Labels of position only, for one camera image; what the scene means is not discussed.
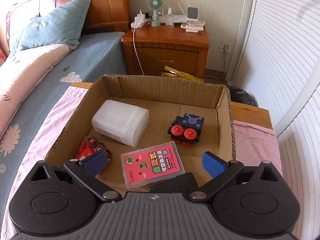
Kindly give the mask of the red toy train car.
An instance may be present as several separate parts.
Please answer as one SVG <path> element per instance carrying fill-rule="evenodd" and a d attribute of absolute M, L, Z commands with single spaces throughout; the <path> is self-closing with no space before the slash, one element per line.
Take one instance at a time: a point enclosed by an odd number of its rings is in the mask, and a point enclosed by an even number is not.
<path fill-rule="evenodd" d="M 97 137 L 89 137 L 83 141 L 76 154 L 82 169 L 93 177 L 106 167 L 111 158 L 111 151 Z"/>

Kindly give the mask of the black toy train car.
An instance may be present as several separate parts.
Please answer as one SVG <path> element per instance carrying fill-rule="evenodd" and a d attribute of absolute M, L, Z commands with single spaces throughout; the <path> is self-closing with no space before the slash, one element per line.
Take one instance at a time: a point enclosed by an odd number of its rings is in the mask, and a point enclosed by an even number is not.
<path fill-rule="evenodd" d="M 203 124 L 204 117 L 185 113 L 184 116 L 176 116 L 167 133 L 176 144 L 192 147 L 200 140 Z"/>

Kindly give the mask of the pink card pack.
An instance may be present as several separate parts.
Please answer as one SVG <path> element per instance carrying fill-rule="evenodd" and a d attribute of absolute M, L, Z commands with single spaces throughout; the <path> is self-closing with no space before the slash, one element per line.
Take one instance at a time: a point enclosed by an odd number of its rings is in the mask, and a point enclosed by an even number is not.
<path fill-rule="evenodd" d="M 127 188 L 143 187 L 185 174 L 174 141 L 120 155 Z"/>

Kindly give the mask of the white translucent plastic container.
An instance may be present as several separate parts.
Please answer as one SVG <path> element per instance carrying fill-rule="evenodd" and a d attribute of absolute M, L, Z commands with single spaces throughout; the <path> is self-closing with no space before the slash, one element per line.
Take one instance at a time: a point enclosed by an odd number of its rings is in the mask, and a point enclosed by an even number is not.
<path fill-rule="evenodd" d="M 106 100 L 92 118 L 92 127 L 122 144 L 136 147 L 150 121 L 145 108 Z"/>

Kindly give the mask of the black device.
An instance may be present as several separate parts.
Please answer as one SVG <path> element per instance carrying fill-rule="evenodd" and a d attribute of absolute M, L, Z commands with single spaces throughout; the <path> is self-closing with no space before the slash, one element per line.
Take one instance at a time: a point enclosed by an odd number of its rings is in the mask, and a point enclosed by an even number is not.
<path fill-rule="evenodd" d="M 151 193 L 182 193 L 188 195 L 197 191 L 199 186 L 191 172 L 165 180 L 162 183 L 149 187 Z"/>

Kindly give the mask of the pink table cloth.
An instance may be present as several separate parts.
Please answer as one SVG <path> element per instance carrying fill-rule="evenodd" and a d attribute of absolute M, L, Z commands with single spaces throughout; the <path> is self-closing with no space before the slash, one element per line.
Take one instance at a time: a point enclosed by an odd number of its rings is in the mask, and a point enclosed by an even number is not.
<path fill-rule="evenodd" d="M 9 203 L 32 166 L 43 160 L 87 93 L 87 88 L 70 86 L 51 104 L 47 110 L 36 114 L 39 125 L 24 125 L 18 122 L 10 126 L 1 141 L 1 153 L 15 157 L 10 164 L 2 164 L 1 171 L 6 175 L 13 172 L 14 177 L 1 178 L 7 185 L 1 190 L 8 190 L 7 198 L 1 197 L 4 216 L 1 227 L 1 239 L 11 239 L 16 230 L 9 218 Z M 267 110 L 258 107 L 233 103 L 236 157 L 248 166 L 258 165 L 263 160 L 270 160 L 282 170 L 279 146 L 270 125 Z"/>

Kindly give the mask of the brown cardboard box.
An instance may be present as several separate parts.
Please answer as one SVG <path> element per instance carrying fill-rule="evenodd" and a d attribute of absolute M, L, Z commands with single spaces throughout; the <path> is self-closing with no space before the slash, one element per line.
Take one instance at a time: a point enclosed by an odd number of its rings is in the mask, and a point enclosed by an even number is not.
<path fill-rule="evenodd" d="M 202 167 L 209 151 L 225 161 L 236 158 L 230 93 L 223 85 L 159 76 L 105 75 L 88 90 L 46 155 L 59 166 L 76 157 L 81 143 L 97 137 L 112 153 L 98 179 L 121 194 L 127 192 L 123 153 L 171 140 L 168 128 L 186 113 L 204 118 L 193 146 L 177 145 L 183 167 L 203 185 L 210 175 Z"/>

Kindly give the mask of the yellow plastic object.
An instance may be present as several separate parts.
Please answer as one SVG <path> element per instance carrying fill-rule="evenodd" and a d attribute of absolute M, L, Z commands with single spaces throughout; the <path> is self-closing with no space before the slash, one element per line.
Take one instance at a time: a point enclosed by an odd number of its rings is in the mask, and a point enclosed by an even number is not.
<path fill-rule="evenodd" d="M 190 81 L 195 81 L 195 82 L 204 82 L 204 79 L 195 77 L 195 76 L 193 76 L 191 74 L 176 70 L 176 69 L 168 67 L 168 66 L 164 67 L 164 71 L 161 72 L 161 76 L 162 77 L 171 77 L 171 78 L 183 79 L 183 80 L 190 80 Z"/>

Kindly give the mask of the blue bed sheet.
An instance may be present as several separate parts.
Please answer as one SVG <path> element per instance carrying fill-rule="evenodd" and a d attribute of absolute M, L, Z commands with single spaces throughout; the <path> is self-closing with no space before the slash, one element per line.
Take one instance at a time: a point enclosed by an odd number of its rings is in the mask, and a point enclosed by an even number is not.
<path fill-rule="evenodd" d="M 94 82 L 104 74 L 126 74 L 122 32 L 80 37 L 66 55 L 31 91 L 1 137 L 1 216 L 11 187 L 27 153 L 32 163 L 43 159 L 83 95 L 59 102 L 74 82 Z"/>

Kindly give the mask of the pink floral quilt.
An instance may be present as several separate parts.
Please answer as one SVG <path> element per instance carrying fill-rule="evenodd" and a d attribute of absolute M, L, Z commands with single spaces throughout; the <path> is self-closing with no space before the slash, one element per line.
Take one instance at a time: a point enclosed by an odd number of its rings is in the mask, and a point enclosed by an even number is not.
<path fill-rule="evenodd" d="M 70 51 L 65 44 L 26 49 L 1 65 L 1 134 L 25 98 Z"/>

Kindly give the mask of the white louvered closet door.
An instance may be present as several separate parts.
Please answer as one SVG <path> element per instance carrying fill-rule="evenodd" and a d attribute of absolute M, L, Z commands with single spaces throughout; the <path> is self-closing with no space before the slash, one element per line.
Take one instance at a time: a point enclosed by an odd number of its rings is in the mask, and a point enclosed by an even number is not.
<path fill-rule="evenodd" d="M 299 239 L 319 236 L 319 0 L 244 0 L 232 84 L 269 111 L 282 171 L 300 203 Z"/>

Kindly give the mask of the wooden nightstand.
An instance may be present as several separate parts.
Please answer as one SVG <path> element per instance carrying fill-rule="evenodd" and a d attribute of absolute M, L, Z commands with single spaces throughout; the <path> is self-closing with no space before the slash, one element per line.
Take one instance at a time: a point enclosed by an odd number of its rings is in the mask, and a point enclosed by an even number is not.
<path fill-rule="evenodd" d="M 131 75 L 160 76 L 164 67 L 202 78 L 207 63 L 207 32 L 188 33 L 179 25 L 129 30 L 121 38 L 127 72 Z"/>

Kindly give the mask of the white remote control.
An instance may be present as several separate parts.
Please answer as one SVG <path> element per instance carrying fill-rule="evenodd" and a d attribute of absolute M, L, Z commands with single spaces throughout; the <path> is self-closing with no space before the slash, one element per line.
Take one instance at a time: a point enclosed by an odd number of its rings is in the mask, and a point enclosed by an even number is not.
<path fill-rule="evenodd" d="M 204 31 L 205 21 L 198 22 L 188 22 L 186 24 L 181 24 L 180 28 L 184 29 L 188 33 L 198 33 L 200 31 Z"/>

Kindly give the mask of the blue pillow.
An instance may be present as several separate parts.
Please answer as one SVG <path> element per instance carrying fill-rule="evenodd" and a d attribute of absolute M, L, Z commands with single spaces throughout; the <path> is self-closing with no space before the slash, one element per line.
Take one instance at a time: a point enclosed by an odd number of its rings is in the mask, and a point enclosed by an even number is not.
<path fill-rule="evenodd" d="M 72 0 L 29 20 L 10 38 L 10 53 L 51 44 L 77 48 L 90 4 L 91 0 Z"/>

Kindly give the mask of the white power strip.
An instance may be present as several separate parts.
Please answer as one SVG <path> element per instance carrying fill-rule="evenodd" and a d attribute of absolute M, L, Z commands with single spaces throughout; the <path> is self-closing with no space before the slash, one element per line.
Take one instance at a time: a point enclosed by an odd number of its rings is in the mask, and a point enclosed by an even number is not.
<path fill-rule="evenodd" d="M 135 16 L 134 21 L 131 23 L 132 29 L 142 28 L 148 22 L 146 15 L 140 10 Z"/>

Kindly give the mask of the clear spray bottle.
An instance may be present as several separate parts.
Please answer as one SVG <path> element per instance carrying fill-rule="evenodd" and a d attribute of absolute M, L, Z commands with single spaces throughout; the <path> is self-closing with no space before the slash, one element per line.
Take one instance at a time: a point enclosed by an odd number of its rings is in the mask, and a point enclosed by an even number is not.
<path fill-rule="evenodd" d="M 165 25 L 167 27 L 173 27 L 174 26 L 174 15 L 172 14 L 172 8 L 168 7 L 168 12 L 165 15 Z"/>

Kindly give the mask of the small clock display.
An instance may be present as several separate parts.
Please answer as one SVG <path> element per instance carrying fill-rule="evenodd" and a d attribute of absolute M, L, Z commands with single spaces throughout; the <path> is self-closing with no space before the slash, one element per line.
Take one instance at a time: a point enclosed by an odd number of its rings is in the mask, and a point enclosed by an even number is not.
<path fill-rule="evenodd" d="M 199 10 L 196 7 L 192 7 L 191 4 L 188 3 L 187 7 L 187 20 L 188 21 L 198 21 L 199 20 Z"/>

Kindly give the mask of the wooden headboard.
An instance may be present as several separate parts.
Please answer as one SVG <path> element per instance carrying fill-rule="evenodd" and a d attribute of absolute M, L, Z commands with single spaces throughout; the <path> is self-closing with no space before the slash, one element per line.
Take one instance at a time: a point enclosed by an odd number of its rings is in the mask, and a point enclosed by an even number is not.
<path fill-rule="evenodd" d="M 7 35 L 23 29 L 34 17 L 71 7 L 70 18 L 82 25 L 83 33 L 128 31 L 129 0 L 13 0 L 5 10 Z"/>

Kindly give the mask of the small green desk fan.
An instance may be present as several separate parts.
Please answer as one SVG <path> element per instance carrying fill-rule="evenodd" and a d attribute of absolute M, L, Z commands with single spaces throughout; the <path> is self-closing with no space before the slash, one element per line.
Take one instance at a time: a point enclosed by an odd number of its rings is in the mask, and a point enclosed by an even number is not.
<path fill-rule="evenodd" d="M 159 27 L 161 25 L 158 11 L 163 8 L 163 0 L 148 0 L 148 7 L 152 10 L 153 16 L 151 20 L 152 27 Z"/>

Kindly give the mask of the wall power socket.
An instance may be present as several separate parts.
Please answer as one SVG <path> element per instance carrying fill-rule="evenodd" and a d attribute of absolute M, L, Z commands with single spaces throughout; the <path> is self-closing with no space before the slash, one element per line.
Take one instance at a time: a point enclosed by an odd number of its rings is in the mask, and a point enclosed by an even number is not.
<path fill-rule="evenodd" d="M 230 53 L 230 49 L 231 49 L 231 45 L 229 43 L 226 43 L 226 42 L 221 43 L 221 46 L 220 46 L 221 52 L 228 54 Z"/>

